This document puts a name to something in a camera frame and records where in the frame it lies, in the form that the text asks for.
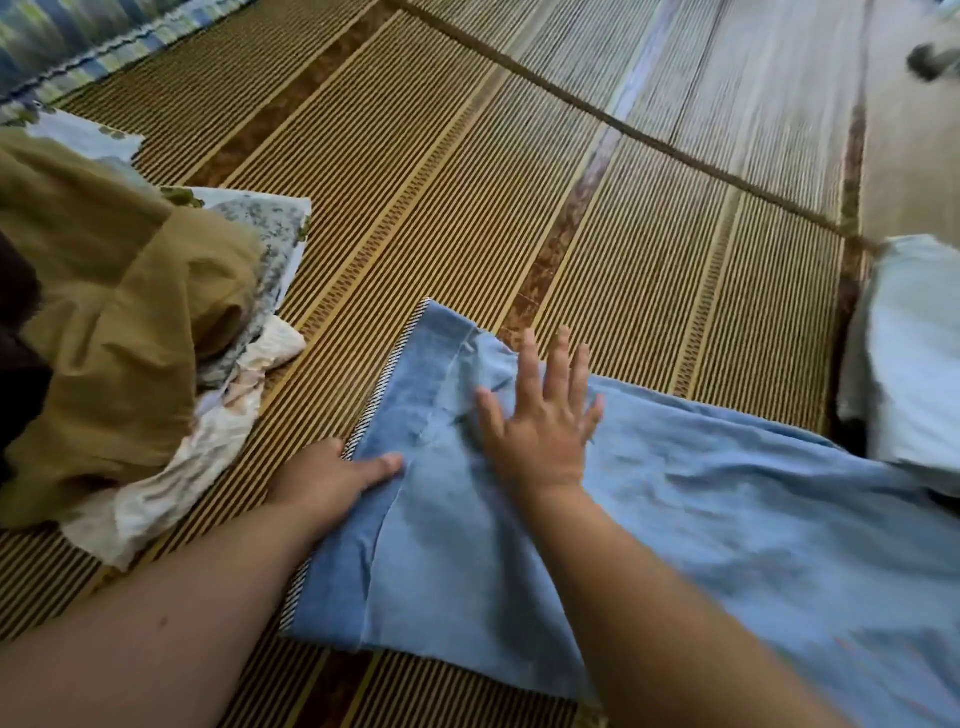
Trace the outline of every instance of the right hand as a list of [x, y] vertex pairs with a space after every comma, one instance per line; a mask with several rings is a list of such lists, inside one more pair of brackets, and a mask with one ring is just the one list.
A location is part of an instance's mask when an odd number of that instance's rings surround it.
[[539, 496], [582, 487], [587, 440], [603, 418], [602, 395], [587, 407], [589, 348], [580, 345], [571, 372], [569, 340], [570, 330], [561, 327], [541, 385], [534, 332], [523, 332], [510, 420], [493, 392], [477, 390], [484, 451], [521, 511]]

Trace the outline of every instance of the forearm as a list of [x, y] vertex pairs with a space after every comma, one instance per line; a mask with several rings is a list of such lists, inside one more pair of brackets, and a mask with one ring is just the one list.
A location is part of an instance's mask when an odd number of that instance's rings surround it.
[[0, 652], [5, 719], [215, 725], [316, 535], [262, 506], [93, 596]]
[[614, 724], [847, 725], [586, 492], [525, 511]]

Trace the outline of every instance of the white cloth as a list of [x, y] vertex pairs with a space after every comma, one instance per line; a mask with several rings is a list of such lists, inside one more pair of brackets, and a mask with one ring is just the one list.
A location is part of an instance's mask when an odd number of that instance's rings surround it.
[[[960, 473], [960, 252], [893, 238], [853, 315], [837, 415], [867, 424], [867, 455]], [[931, 488], [960, 495], [960, 478]]]
[[67, 540], [126, 570], [136, 553], [182, 519], [237, 457], [259, 414], [267, 372], [304, 346], [299, 332], [272, 317], [237, 362], [222, 403], [195, 423], [166, 469], [81, 503], [60, 520]]
[[143, 144], [139, 134], [118, 132], [66, 111], [41, 108], [36, 114], [36, 121], [24, 127], [28, 135], [53, 139], [88, 159], [113, 157], [129, 164]]

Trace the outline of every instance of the left hand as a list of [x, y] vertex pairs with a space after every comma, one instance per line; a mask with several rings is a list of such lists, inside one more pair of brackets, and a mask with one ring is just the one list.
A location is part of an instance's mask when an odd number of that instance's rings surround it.
[[403, 456], [391, 452], [373, 460], [342, 460], [341, 440], [308, 445], [274, 475], [267, 503], [289, 506], [318, 534], [342, 521], [368, 488], [399, 473]]

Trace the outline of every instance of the dark brown fabric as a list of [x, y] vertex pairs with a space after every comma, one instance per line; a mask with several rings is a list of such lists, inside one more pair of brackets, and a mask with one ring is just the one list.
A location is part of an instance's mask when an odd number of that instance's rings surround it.
[[[53, 375], [18, 333], [39, 303], [33, 267], [0, 231], [0, 451], [39, 416]], [[0, 482], [11, 476], [6, 460], [0, 459]]]

